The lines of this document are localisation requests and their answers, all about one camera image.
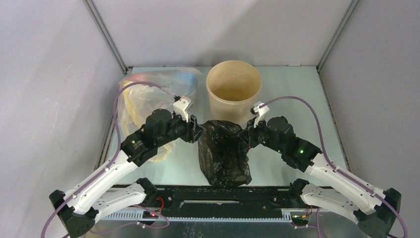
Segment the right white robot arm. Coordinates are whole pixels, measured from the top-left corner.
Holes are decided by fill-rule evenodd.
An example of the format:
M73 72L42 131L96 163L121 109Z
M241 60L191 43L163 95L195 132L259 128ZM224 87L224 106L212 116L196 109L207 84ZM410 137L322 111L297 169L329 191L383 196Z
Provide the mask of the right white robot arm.
M292 206L322 207L351 220L371 238L390 237L401 206L402 196L396 189L376 187L328 161L320 148L296 136L285 117L269 121L252 119L238 137L249 148L263 145L280 153L287 165L318 178L338 192L337 196L323 194L308 181L296 180L300 188L288 193Z

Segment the clear plastic bag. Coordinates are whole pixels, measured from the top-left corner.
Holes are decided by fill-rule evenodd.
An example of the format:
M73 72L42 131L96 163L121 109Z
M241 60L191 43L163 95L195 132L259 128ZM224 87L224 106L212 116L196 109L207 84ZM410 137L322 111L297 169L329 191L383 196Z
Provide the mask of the clear plastic bag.
M148 160L164 160L176 143L148 146L144 143L144 124L154 110L174 114L175 96L186 96L194 103L201 73L194 68L152 70L122 79L115 102L114 117L119 130L120 150L128 162L141 166Z

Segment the black trash bag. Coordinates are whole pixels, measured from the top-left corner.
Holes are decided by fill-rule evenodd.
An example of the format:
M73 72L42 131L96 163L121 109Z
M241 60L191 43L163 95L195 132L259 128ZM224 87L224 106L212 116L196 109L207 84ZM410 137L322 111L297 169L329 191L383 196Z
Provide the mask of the black trash bag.
M211 186L241 186L252 181L249 147L238 137L241 126L226 120L208 120L198 139L200 169Z

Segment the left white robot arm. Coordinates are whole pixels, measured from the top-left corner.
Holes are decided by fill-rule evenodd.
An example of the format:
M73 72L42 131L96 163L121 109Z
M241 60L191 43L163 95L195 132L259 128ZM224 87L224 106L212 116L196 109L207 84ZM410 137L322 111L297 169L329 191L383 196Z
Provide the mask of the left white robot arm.
M104 193L154 157L160 147L178 138L195 143L205 131L194 115L184 119L175 112L154 110L144 125L121 142L116 155L106 164L75 188L66 192L55 190L49 195L68 237L84 235L103 217L119 209L138 204L152 206L157 189L147 178L138 179L122 192L108 196Z

